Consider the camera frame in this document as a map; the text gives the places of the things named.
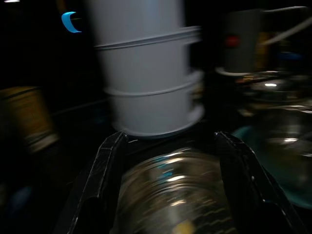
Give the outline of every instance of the white cable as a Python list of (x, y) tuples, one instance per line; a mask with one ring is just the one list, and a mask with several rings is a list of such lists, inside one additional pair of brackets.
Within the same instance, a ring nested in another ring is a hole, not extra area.
[(241, 77), (249, 74), (248, 72), (238, 73), (238, 72), (226, 72), (223, 67), (216, 67), (215, 71), (224, 76), (231, 76), (231, 77)]
[(278, 9), (272, 9), (272, 10), (263, 10), (262, 12), (271, 13), (271, 12), (279, 12), (279, 11), (288, 11), (293, 9), (304, 9), (308, 8), (307, 6), (290, 6), (290, 7), (283, 7)]
[(300, 32), (301, 30), (305, 29), (306, 27), (310, 26), (312, 24), (312, 17), (307, 18), (305, 21), (297, 24), (295, 27), (292, 27), (291, 29), (282, 32), (280, 34), (278, 34), (276, 37), (271, 38), (269, 40), (264, 41), (263, 43), (261, 43), (260, 45), (270, 45), (273, 44), (275, 42), (278, 42), (280, 40), (283, 40), (297, 32)]

